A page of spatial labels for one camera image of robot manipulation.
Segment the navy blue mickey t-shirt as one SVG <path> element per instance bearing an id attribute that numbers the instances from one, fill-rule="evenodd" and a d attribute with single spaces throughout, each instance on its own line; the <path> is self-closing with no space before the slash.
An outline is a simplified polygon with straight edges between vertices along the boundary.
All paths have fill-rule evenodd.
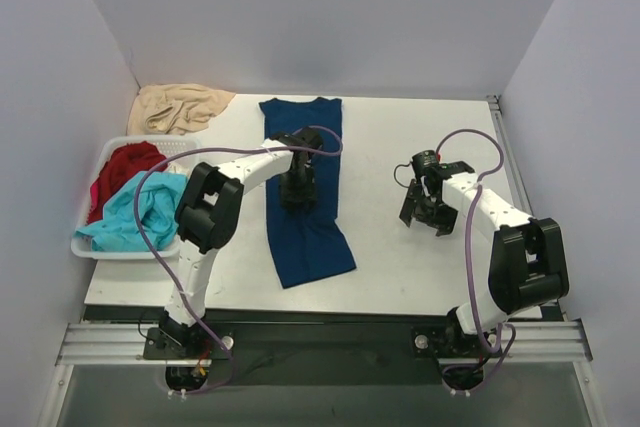
<path id="1" fill-rule="evenodd" d="M 318 126 L 323 149 L 335 152 L 342 139 L 342 100 L 318 97 L 308 102 L 273 98 L 259 104 L 264 134 L 292 134 Z M 291 288 L 356 269 L 338 217 L 339 156 L 313 156 L 317 201 L 310 210 L 289 212 L 281 205 L 279 180 L 266 182 L 267 239 L 281 286 Z"/>

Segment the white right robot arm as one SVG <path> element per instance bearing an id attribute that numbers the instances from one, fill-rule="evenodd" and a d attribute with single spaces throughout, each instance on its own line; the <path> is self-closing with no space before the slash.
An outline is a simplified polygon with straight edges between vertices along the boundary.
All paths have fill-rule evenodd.
<path id="1" fill-rule="evenodd" d="M 428 189 L 413 179 L 400 220 L 421 222 L 449 235 L 465 224 L 465 261 L 472 261 L 471 235 L 481 234 L 491 251 L 487 286 L 469 287 L 469 301 L 453 310 L 455 323 L 443 330 L 448 351 L 465 355 L 489 332 L 513 315 L 569 292 L 569 277 L 560 226 L 551 218 L 537 219 L 517 209 L 478 181 L 474 173 L 458 173 Z"/>

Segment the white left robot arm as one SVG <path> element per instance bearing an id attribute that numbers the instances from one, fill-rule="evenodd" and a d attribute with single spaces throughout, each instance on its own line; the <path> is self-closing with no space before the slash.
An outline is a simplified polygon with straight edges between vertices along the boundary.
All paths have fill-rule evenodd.
<path id="1" fill-rule="evenodd" d="M 206 291 L 219 251 L 234 236 L 245 194 L 264 182 L 282 176 L 293 192 L 287 203 L 307 207 L 315 194 L 309 150 L 267 142 L 256 153 L 211 166 L 198 164 L 187 182 L 176 211 L 180 240 L 179 265 L 170 301 L 165 307 L 166 345 L 182 359 L 195 356 L 202 334 L 193 327 L 206 311 Z"/>

